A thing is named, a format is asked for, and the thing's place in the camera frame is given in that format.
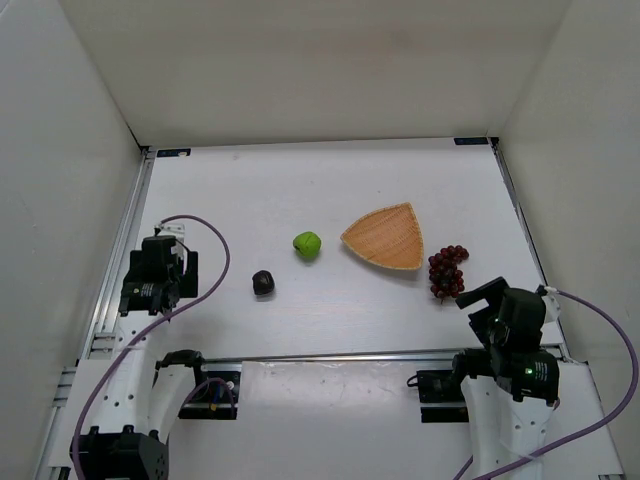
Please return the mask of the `red fake grape bunch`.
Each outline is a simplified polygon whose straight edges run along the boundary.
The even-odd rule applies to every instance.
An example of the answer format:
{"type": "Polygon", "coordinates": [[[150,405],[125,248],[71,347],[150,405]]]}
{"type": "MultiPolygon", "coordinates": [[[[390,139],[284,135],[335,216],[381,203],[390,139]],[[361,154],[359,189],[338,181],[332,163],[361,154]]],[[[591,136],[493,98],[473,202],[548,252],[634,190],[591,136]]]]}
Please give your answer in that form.
{"type": "Polygon", "coordinates": [[[468,250],[462,245],[441,248],[428,258],[428,279],[432,295],[444,302],[457,298],[465,287],[464,273],[460,264],[469,258],[468,250]]]}

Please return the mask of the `dark purple fake fruit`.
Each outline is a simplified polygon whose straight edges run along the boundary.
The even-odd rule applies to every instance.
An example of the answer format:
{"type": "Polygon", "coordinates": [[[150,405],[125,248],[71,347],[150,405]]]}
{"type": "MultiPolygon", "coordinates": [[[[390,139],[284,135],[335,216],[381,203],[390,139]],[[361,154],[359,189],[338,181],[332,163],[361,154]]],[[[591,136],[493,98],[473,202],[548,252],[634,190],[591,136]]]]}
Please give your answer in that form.
{"type": "Polygon", "coordinates": [[[275,291],[275,280],[268,270],[260,270],[252,276],[252,288],[255,296],[271,295],[275,291]]]}

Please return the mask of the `green fake apple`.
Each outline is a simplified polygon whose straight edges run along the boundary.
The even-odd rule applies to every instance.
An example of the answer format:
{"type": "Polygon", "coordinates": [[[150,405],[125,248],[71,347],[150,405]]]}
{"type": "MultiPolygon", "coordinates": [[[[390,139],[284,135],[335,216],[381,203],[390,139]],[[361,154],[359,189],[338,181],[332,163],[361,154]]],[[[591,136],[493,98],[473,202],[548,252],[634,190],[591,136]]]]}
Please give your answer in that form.
{"type": "Polygon", "coordinates": [[[303,260],[314,260],[320,253],[322,240],[316,233],[306,231],[293,239],[292,246],[303,260]]]}

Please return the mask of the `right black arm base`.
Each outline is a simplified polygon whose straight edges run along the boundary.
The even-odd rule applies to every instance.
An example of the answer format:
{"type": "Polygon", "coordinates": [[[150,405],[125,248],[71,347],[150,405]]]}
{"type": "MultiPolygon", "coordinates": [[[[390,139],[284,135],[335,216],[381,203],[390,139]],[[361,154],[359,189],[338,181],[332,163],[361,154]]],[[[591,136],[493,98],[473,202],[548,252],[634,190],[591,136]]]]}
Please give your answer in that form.
{"type": "Polygon", "coordinates": [[[460,382],[452,370],[418,370],[406,386],[418,391],[423,424],[469,422],[460,382]]]}

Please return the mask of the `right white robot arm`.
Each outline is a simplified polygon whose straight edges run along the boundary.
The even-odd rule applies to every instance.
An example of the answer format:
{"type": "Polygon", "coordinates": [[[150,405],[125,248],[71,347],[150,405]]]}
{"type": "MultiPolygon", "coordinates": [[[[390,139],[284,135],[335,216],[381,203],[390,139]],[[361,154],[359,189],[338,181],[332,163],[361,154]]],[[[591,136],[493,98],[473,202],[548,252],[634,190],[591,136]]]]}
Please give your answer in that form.
{"type": "Polygon", "coordinates": [[[542,348],[546,305],[534,292],[498,277],[455,300],[467,308],[482,347],[454,357],[453,376],[469,416],[470,475],[482,479],[540,479],[543,465],[533,452],[545,441],[559,400],[556,357],[542,348]]]}

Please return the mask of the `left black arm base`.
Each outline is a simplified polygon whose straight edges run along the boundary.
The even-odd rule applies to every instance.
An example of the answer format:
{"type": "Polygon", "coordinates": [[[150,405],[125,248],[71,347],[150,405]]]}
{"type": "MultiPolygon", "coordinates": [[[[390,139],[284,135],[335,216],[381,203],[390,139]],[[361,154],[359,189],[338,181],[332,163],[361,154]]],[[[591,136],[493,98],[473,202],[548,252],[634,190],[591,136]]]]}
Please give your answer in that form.
{"type": "Polygon", "coordinates": [[[181,420],[237,419],[242,366],[239,362],[206,362],[195,374],[196,393],[182,406],[181,420]]]}

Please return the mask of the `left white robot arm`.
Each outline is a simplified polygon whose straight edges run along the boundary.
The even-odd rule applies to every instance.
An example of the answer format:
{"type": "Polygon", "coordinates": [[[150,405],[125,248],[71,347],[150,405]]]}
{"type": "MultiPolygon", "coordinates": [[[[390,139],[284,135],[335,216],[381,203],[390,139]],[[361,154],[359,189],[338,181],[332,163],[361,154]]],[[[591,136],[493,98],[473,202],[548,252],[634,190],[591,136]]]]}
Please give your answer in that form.
{"type": "Polygon", "coordinates": [[[162,318],[197,293],[198,254],[176,236],[146,237],[131,252],[109,377],[70,446],[80,478],[168,478],[168,431],[194,384],[198,355],[166,350],[162,318]]]}

